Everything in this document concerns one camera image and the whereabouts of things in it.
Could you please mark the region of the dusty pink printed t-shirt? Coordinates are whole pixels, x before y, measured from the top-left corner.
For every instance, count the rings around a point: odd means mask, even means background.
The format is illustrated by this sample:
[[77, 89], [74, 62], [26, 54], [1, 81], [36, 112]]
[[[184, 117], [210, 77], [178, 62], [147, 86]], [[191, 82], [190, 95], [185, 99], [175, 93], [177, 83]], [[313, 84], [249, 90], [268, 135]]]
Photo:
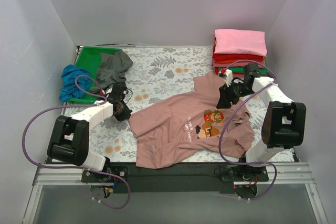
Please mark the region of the dusty pink printed t-shirt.
[[136, 165], [165, 168], [199, 150], [222, 151], [234, 158], [248, 151], [255, 134], [246, 106], [237, 113], [235, 106], [216, 108], [224, 83], [210, 71], [194, 78], [194, 91], [133, 113], [129, 124], [137, 140]]

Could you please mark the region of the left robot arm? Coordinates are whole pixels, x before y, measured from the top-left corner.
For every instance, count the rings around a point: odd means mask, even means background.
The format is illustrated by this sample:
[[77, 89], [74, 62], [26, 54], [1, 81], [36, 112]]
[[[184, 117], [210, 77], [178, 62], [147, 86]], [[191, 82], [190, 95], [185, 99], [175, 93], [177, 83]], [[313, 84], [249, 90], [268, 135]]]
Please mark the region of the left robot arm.
[[124, 102], [129, 93], [125, 84], [115, 84], [104, 95], [107, 102], [84, 109], [72, 116], [59, 116], [51, 134], [47, 155], [51, 159], [92, 170], [100, 182], [111, 178], [110, 160], [89, 149], [89, 133], [104, 120], [115, 117], [118, 121], [130, 118], [132, 110]]

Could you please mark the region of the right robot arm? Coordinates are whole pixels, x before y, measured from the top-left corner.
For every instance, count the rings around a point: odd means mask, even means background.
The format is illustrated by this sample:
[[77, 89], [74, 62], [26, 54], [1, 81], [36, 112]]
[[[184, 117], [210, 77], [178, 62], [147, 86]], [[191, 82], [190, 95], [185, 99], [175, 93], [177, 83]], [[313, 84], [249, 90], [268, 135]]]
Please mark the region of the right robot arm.
[[271, 70], [262, 72], [262, 64], [253, 60], [246, 62], [242, 79], [234, 77], [229, 68], [218, 71], [225, 84], [219, 88], [217, 108], [229, 109], [242, 97], [251, 100], [258, 95], [267, 111], [261, 127], [261, 140], [238, 162], [228, 162], [215, 171], [223, 182], [267, 181], [266, 165], [270, 160], [283, 150], [301, 145], [304, 137], [306, 106], [291, 100], [280, 90]]

